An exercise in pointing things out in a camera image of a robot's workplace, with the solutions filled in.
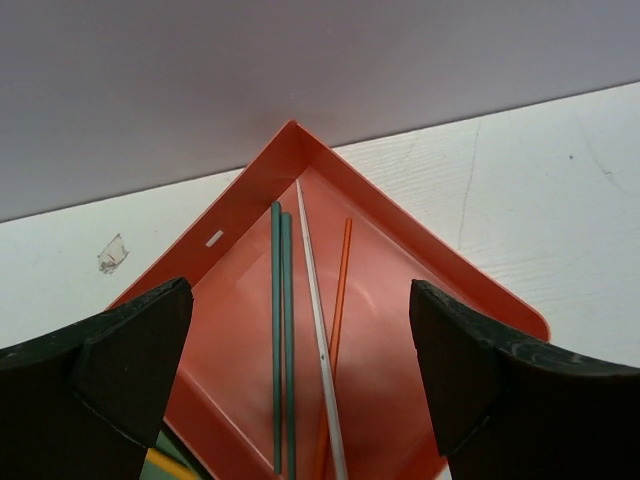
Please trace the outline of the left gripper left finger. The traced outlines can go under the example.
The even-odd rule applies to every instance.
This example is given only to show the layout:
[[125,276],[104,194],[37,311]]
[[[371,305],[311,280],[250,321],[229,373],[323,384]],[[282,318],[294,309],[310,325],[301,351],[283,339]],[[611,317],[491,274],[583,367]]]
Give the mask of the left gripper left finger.
[[164,423],[191,323],[175,278],[1,351],[4,479],[137,479]]

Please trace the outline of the orange gold spoon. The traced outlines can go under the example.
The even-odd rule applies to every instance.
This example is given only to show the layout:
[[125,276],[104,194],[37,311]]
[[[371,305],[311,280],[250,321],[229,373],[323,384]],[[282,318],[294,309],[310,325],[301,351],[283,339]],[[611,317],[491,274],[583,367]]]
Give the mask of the orange gold spoon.
[[148,449],[146,460],[179,480],[197,480],[197,475],[186,466],[156,449]]

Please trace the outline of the green chopstick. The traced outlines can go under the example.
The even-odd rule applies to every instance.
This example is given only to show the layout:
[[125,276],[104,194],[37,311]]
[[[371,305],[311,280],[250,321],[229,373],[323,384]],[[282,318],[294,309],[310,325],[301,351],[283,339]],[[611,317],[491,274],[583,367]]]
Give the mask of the green chopstick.
[[296,430],[294,387],[294,328],[292,298],[292,240],[291,214],[281,214],[281,271],[285,341],[285,395],[288,478],[296,478]]

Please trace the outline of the white chopstick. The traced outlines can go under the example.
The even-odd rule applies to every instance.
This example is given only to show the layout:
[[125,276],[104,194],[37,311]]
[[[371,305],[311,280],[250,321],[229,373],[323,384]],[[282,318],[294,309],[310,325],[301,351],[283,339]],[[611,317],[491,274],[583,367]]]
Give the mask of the white chopstick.
[[309,280],[309,290],[311,296],[312,312],[315,325],[316,339],[318,345],[318,355],[322,375],[322,386],[324,394],[325,414],[329,441],[331,445],[332,458],[336,479],[348,479],[348,471],[344,454],[344,445],[341,434],[337,401],[333,382],[333,375],[330,362],[330,352],[327,342],[326,328],[324,322],[323,308],[320,298],[320,289],[316,273],[313,256],[312,242],[308,219],[305,209],[304,196],[299,180],[295,182],[299,206],[299,216],[303,238],[305,261]]

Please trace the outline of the red square container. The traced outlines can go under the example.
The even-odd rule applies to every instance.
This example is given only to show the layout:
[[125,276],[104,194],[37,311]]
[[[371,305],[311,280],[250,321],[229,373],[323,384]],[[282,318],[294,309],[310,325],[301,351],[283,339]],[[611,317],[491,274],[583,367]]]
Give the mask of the red square container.
[[[352,479],[435,479],[438,454],[409,322],[415,279],[545,340],[533,308],[440,241],[296,122],[120,296],[174,278],[192,287],[189,334],[165,419],[218,479],[273,477],[271,221],[293,218],[297,475],[314,472],[323,388],[301,230],[331,319],[350,252],[336,376]],[[345,243],[344,225],[353,225]]]

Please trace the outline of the orange chopstick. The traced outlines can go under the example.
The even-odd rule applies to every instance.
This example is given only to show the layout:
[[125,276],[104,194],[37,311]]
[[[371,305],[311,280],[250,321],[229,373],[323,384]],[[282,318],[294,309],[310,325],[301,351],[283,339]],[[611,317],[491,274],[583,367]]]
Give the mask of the orange chopstick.
[[[348,272],[349,255],[350,255],[351,234],[352,234],[352,219],[347,218],[345,222],[345,229],[344,229],[340,271],[339,271],[339,277],[338,277],[338,286],[337,286],[336,301],[335,301],[331,338],[330,338],[330,348],[329,348],[329,360],[330,360],[331,373],[332,373],[333,380],[336,379],[336,373],[337,373],[342,318],[343,318],[343,311],[344,311],[344,300],[345,300],[345,293],[346,293],[346,281],[347,281],[347,272]],[[314,474],[313,474],[314,480],[323,480],[325,478],[326,456],[327,456],[328,446],[329,446],[329,427],[328,427],[326,406],[323,406],[323,410],[322,410],[320,421],[319,421],[319,432],[318,432],[318,439],[317,439],[317,445],[316,445],[316,456],[315,456]]]

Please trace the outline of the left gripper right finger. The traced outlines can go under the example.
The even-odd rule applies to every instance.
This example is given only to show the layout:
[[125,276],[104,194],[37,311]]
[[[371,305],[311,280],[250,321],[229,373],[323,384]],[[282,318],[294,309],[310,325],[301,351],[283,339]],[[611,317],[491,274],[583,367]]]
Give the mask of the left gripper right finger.
[[455,479],[635,479],[639,371],[569,351],[411,285],[439,454]]

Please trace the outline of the green square container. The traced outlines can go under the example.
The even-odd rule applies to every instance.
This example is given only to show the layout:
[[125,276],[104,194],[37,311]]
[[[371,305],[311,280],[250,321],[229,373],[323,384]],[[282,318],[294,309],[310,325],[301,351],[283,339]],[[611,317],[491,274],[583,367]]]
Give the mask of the green square container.
[[[189,468],[196,475],[197,479],[210,479],[206,469],[167,425],[164,425],[160,430],[155,448],[163,455]],[[140,473],[140,479],[175,479],[175,476],[159,466],[146,461]]]

